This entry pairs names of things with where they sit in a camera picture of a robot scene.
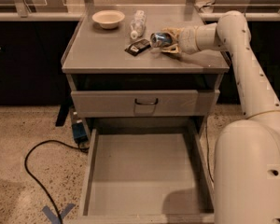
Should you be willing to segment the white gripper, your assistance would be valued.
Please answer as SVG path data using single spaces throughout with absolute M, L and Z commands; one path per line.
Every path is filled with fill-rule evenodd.
M 184 53 L 193 54 L 199 51 L 196 43 L 195 27 L 190 26 L 184 29 L 167 27 L 163 28 L 162 31 L 169 34 L 172 38 L 178 38 L 178 45 L 173 44 L 169 47 L 164 47 L 161 49 L 162 52 L 177 54 L 181 50 Z

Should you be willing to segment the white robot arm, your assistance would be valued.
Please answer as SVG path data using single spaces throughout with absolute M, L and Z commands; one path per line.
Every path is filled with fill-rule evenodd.
M 245 15 L 163 30 L 169 53 L 227 51 L 244 119 L 220 133 L 214 160 L 215 224 L 280 224 L 280 101 L 251 46 Z

